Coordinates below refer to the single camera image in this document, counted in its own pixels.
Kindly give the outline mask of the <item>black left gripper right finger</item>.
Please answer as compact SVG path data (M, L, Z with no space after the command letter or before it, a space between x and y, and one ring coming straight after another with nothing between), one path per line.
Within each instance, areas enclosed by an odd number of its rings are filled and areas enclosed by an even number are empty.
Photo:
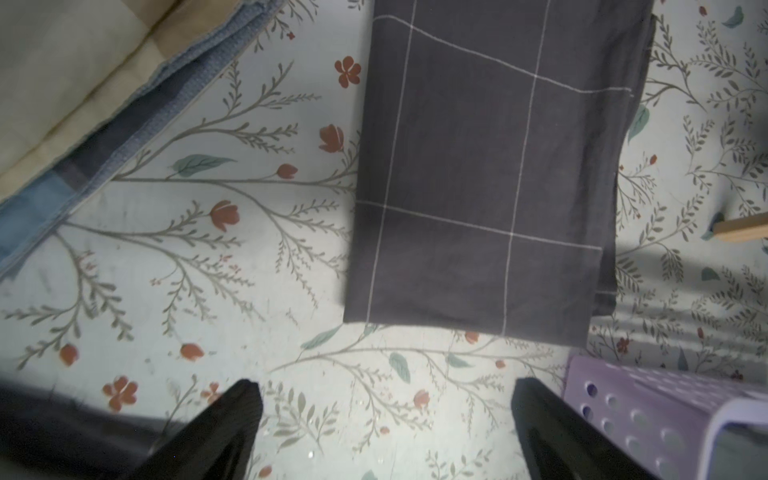
M532 479L651 479L541 381L516 381L511 410Z

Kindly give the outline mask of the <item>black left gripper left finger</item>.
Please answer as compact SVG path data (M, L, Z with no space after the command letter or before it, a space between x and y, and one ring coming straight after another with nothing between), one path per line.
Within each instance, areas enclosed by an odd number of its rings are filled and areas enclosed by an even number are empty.
M125 479L243 479L263 415L256 382L241 379Z

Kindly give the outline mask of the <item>purple plastic basket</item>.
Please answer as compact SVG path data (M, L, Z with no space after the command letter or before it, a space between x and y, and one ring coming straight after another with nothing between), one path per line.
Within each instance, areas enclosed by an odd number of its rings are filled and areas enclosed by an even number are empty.
M577 356L563 398L660 479L767 476L767 390L760 385Z

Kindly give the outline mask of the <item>dark grey checked pillowcase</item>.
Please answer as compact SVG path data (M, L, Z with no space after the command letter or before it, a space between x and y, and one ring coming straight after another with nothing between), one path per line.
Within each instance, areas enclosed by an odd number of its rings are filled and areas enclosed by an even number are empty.
M344 321L581 348L616 305L649 1L379 1Z
M1 383L3 479L119 479L186 424L121 417L66 395Z

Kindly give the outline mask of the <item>dark grey checked pillowcase back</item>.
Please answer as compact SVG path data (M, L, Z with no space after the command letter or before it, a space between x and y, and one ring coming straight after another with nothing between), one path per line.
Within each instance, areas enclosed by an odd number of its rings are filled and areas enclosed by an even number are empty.
M344 321L581 348L616 305L649 1L379 1Z

